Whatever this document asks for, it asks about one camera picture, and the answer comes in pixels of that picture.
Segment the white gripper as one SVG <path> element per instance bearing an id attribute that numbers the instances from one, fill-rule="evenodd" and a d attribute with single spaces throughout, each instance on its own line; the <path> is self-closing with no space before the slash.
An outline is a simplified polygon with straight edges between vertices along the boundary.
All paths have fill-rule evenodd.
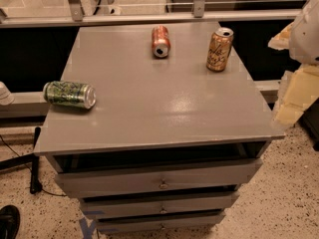
<path id="1" fill-rule="evenodd" d="M 309 0 L 293 24 L 288 24 L 268 42 L 274 50 L 288 50 L 302 65 L 286 71 L 280 81 L 273 120 L 293 126 L 319 99 L 319 0 Z"/>

